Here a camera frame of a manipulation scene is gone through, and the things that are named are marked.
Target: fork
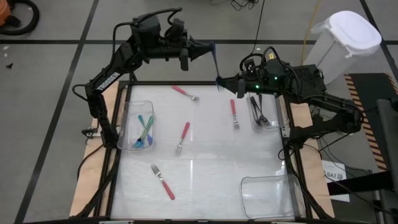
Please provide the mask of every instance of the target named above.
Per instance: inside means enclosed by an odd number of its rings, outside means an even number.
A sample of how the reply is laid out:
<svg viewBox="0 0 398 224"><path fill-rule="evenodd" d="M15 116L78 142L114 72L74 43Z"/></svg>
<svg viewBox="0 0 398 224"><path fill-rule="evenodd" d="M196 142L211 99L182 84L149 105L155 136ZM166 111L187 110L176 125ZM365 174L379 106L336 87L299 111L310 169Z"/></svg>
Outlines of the fork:
<svg viewBox="0 0 398 224"><path fill-rule="evenodd" d="M132 146L133 149L140 149L143 148L145 145L145 137L147 136L152 123L154 122L154 117L151 116L148 120L147 126L144 128L141 136L137 139L136 143Z"/></svg>
<svg viewBox="0 0 398 224"><path fill-rule="evenodd" d="M167 194L169 195L171 200L175 199L175 196L173 194L173 192L169 189L169 186L166 184L166 182L164 181L164 179L162 178L161 174L160 174L160 170L157 168L157 166L155 164L151 164L150 168L152 168L152 171L154 171L155 175L160 179L160 181L163 184L164 189L166 190Z"/></svg>
<svg viewBox="0 0 398 224"><path fill-rule="evenodd" d="M232 107L232 115L234 116L234 128L240 129L238 120L236 119L235 101L234 100L231 100L231 107Z"/></svg>
<svg viewBox="0 0 398 224"><path fill-rule="evenodd" d="M176 155L179 155L181 153L182 142L184 141L184 138L185 138L185 135L187 134L188 128L189 128L189 122L186 122L185 123L185 127L184 127L184 131L182 132L182 135L181 135L180 143L177 145L177 148L175 148L175 154Z"/></svg>
<svg viewBox="0 0 398 224"><path fill-rule="evenodd" d="M138 115L138 119L139 119L139 121L141 122L142 126L145 128L144 118L142 117L141 114ZM149 145L151 145L153 139L152 139L152 136L151 136L149 133L147 133L147 140L148 140Z"/></svg>
<svg viewBox="0 0 398 224"><path fill-rule="evenodd" d="M178 86L176 86L176 85L173 85L172 88L173 88L174 90L179 91L180 93L182 93L182 94L184 94L184 95L187 95L192 101L197 101L197 100L200 99L200 98L197 97L197 96L193 96L193 95L191 95L191 94L188 94L186 91L182 90L180 87L178 87Z"/></svg>

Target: orange object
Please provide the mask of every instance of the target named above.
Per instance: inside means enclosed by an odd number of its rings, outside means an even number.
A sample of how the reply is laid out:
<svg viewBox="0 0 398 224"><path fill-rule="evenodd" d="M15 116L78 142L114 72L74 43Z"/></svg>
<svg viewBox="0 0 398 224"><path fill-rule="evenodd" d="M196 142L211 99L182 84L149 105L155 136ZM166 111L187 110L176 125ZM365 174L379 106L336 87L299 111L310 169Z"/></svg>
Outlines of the orange object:
<svg viewBox="0 0 398 224"><path fill-rule="evenodd" d="M4 25L7 16L11 15L7 0L0 0L0 26Z"/></svg>

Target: white bucket lid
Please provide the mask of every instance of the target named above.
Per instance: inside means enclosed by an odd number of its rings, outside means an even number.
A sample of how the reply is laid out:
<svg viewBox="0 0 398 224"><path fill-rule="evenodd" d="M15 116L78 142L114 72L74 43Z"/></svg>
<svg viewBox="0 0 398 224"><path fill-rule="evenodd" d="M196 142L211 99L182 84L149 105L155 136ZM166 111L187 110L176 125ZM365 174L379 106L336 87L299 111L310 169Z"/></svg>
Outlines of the white bucket lid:
<svg viewBox="0 0 398 224"><path fill-rule="evenodd" d="M380 33L355 12L334 13L326 23L335 39L353 55L373 54L379 48Z"/></svg>

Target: white table surface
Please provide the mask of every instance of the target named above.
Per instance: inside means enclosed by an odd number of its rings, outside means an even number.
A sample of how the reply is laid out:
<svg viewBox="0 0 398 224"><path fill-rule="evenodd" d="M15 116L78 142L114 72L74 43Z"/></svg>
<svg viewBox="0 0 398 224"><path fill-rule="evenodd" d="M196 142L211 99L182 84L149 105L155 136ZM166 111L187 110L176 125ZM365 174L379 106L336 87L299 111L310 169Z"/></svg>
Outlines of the white table surface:
<svg viewBox="0 0 398 224"><path fill-rule="evenodd" d="M285 174L284 163L277 158L282 149L279 129L254 132L246 97L236 99L215 86L181 88L200 101L193 102L170 86L132 88L131 101L150 100L154 105L155 147L122 152L111 218L248 219L241 207L241 179ZM235 100L240 130L233 129L230 99ZM263 101L264 115L276 121L274 97L264 95ZM181 155L175 156L187 121L190 128ZM160 169L175 200L151 164Z"/></svg>

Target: white bucket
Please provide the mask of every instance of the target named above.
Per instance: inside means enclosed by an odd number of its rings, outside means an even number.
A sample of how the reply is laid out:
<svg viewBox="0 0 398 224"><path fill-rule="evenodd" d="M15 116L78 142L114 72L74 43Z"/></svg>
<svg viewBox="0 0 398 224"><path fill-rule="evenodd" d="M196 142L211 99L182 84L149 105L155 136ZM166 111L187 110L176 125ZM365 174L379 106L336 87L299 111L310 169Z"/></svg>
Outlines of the white bucket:
<svg viewBox="0 0 398 224"><path fill-rule="evenodd" d="M359 57L372 55L380 46L380 33L362 16L351 11L334 13L315 25L311 32L319 34L304 65L322 69L325 84L349 68Z"/></svg>

